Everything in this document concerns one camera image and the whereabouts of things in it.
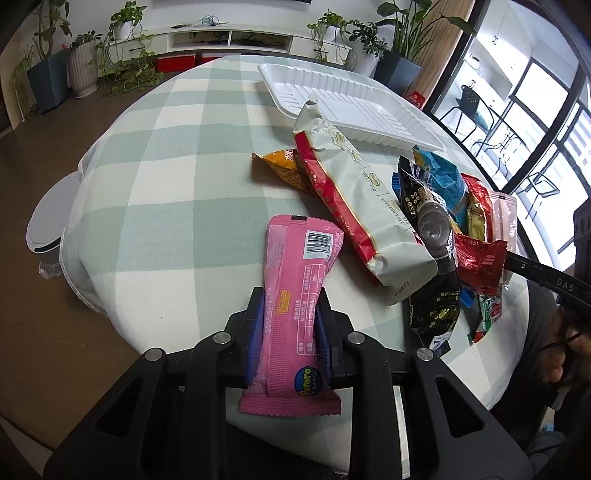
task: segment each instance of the orange snack package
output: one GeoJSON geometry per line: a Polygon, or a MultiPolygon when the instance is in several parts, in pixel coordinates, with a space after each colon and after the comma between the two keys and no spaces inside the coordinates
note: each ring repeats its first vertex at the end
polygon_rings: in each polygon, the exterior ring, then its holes
{"type": "Polygon", "coordinates": [[[264,157],[259,157],[253,153],[252,159],[263,160],[281,180],[302,192],[316,196],[316,191],[312,188],[306,169],[303,167],[300,156],[295,148],[278,150],[264,157]]]}

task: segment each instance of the black snack package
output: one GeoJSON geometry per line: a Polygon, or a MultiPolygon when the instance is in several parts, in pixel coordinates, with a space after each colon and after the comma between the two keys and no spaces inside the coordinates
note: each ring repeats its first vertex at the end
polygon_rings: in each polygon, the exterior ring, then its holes
{"type": "Polygon", "coordinates": [[[445,201],[421,181],[428,180],[429,175],[421,170],[400,157],[402,211],[437,261],[437,275],[410,296],[410,326],[423,345],[442,355],[449,350],[447,340],[460,314],[460,284],[445,201]]]}

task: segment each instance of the person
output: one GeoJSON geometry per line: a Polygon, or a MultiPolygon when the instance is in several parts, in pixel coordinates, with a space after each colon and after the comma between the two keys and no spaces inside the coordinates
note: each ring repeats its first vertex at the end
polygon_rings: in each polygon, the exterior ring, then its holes
{"type": "Polygon", "coordinates": [[[573,313],[558,306],[554,295],[536,283],[528,281],[528,293],[530,318],[521,359],[491,413],[530,456],[537,471],[571,432],[581,409],[591,399],[591,335],[583,332],[564,343],[579,332],[569,318],[573,313]],[[564,325],[571,325],[566,332],[564,325]],[[543,350],[551,343],[558,345],[543,350]],[[581,356],[580,369],[562,407],[555,412],[554,432],[540,432],[547,409],[548,386],[562,379],[567,349],[581,356]]]}

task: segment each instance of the metal screw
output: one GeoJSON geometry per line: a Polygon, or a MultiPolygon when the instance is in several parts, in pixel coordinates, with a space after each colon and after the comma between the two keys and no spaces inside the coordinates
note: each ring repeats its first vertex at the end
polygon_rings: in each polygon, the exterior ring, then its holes
{"type": "Polygon", "coordinates": [[[144,358],[149,362],[160,360],[162,358],[162,350],[160,348],[151,348],[146,353],[144,353],[144,358]]]}
{"type": "Polygon", "coordinates": [[[423,362],[433,360],[433,351],[429,350],[429,348],[420,348],[417,350],[417,358],[423,362]]]}
{"type": "Polygon", "coordinates": [[[224,345],[232,340],[232,335],[228,332],[218,332],[213,336],[213,341],[219,343],[220,345],[224,345]]]}
{"type": "Polygon", "coordinates": [[[347,335],[347,340],[354,345],[360,345],[365,341],[365,335],[361,332],[351,332],[347,335]]]}

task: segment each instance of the blue snack bag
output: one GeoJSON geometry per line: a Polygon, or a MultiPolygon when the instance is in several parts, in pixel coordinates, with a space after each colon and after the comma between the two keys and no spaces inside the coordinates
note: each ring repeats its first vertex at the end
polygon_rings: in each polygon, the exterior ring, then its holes
{"type": "Polygon", "coordinates": [[[457,167],[436,153],[413,148],[415,163],[431,174],[431,186],[443,197],[462,232],[466,233],[468,188],[457,167]]]}
{"type": "Polygon", "coordinates": [[[396,194],[396,198],[398,199],[398,203],[400,203],[402,201],[400,199],[400,177],[398,176],[397,171],[392,173],[392,190],[396,194]]]}

